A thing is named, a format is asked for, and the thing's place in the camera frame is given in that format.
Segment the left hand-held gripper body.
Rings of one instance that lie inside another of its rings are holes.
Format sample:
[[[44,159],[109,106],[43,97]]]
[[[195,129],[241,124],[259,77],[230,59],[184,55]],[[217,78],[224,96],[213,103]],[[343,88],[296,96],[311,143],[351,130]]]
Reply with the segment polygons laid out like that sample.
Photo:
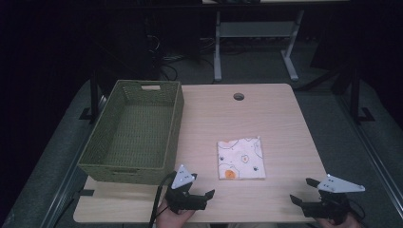
[[[208,200],[205,196],[191,195],[189,190],[193,184],[191,173],[181,164],[174,174],[173,181],[168,184],[165,200],[168,208],[178,214],[183,210],[204,210]]]

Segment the black stand post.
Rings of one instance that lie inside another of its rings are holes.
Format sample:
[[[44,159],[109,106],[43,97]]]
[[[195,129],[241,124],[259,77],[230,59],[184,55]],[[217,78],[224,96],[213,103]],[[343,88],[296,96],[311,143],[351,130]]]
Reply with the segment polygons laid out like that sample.
[[[350,90],[350,115],[356,124],[363,122],[374,122],[374,116],[368,107],[359,105],[360,98],[360,75],[355,68],[351,77],[351,90]]]
[[[90,124],[93,124],[99,115],[100,98],[98,85],[98,73],[94,70],[89,79],[90,107],[84,108],[80,115],[80,120],[89,121]]]

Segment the green woven basket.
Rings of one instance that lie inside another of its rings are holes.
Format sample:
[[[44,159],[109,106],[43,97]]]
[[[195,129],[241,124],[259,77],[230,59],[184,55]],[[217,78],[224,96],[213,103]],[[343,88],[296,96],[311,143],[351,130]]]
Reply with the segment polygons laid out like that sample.
[[[96,181],[159,184],[175,168],[183,106],[179,82],[117,81],[78,166]]]

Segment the person's right hand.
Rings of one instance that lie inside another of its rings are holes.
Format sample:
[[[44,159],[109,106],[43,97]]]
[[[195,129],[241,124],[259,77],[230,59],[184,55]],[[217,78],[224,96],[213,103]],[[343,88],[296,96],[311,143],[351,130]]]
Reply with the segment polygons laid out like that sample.
[[[322,228],[363,228],[363,225],[351,213],[347,215],[343,223],[338,225],[333,220],[326,218],[317,218],[317,222]]]

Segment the person's left hand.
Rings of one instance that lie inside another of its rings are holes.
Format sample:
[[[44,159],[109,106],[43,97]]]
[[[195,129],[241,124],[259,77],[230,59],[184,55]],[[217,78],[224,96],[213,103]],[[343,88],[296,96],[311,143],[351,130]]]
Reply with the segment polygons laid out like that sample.
[[[172,212],[168,208],[165,199],[157,209],[156,228],[183,228],[187,221],[195,214],[194,210],[181,211],[179,214]]]

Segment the grey metal desk frame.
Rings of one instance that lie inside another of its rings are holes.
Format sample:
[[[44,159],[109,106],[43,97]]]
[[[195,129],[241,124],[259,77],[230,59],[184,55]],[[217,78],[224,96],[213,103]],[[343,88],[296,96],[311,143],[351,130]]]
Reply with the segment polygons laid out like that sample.
[[[297,72],[291,60],[304,10],[297,13],[294,21],[279,22],[222,22],[221,13],[216,13],[215,49],[213,56],[214,80],[220,82],[221,74],[221,38],[288,38],[289,44],[280,54],[290,79],[298,80]]]

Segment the folded white patterned cloth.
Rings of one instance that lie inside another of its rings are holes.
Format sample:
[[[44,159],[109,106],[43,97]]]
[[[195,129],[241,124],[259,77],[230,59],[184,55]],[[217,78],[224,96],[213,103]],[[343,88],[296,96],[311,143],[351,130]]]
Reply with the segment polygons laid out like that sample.
[[[220,180],[264,180],[266,178],[260,137],[218,142]]]

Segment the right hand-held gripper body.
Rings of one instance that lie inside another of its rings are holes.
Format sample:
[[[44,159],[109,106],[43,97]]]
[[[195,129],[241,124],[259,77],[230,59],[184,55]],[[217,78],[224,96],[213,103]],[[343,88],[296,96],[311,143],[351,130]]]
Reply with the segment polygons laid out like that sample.
[[[352,208],[347,193],[364,192],[366,188],[347,180],[343,180],[328,174],[319,182],[317,187],[319,201],[303,202],[301,210],[306,218],[329,219],[334,222],[344,222],[349,213],[358,220],[366,216],[364,209],[358,205],[361,213]]]

